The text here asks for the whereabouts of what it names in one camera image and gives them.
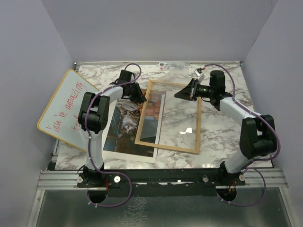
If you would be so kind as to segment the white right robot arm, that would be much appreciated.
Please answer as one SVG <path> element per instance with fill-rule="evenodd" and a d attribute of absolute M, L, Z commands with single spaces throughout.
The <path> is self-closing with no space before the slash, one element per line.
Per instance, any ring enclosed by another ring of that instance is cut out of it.
<path fill-rule="evenodd" d="M 278 141 L 274 134 L 274 119 L 271 115 L 260 115 L 241 105 L 233 94 L 226 92 L 225 74 L 221 70 L 210 72 L 209 85 L 201 85 L 201 79 L 191 79 L 189 84 L 174 97 L 187 101 L 206 98 L 218 111 L 231 117 L 241 126 L 240 149 L 220 165 L 217 179 L 228 185 L 253 161 L 277 150 Z"/>

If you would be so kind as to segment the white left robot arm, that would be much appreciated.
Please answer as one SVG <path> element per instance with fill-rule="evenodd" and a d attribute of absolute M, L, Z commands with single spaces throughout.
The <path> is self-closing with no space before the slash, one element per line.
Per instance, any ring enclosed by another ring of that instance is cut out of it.
<path fill-rule="evenodd" d="M 126 97 L 133 103 L 146 101 L 136 82 L 141 75 L 123 69 L 119 78 L 110 83 L 109 86 L 98 93 L 86 92 L 81 103 L 78 122 L 81 129 L 87 133 L 87 156 L 80 175 L 84 183 L 93 186 L 101 186 L 105 179 L 104 159 L 102 157 L 102 134 L 107 126 L 109 117 L 109 106 L 112 102 Z"/>

